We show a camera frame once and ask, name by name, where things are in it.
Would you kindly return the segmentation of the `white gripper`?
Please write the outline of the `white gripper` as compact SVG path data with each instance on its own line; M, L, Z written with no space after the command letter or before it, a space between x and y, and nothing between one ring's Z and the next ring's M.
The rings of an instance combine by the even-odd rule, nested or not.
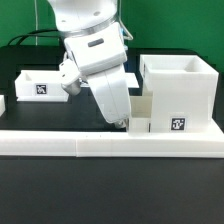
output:
M87 81L108 123L127 127L131 113L124 63L127 55L120 25L114 22L102 31L64 40L69 58L63 62L63 88L72 94L79 78Z

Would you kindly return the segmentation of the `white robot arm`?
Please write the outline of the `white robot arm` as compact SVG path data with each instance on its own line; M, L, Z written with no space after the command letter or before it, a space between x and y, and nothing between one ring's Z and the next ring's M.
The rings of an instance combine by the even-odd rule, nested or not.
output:
M62 88L71 95L86 82L108 123L126 126L131 104L124 42L132 35L121 21L121 0L47 0L66 49L59 65Z

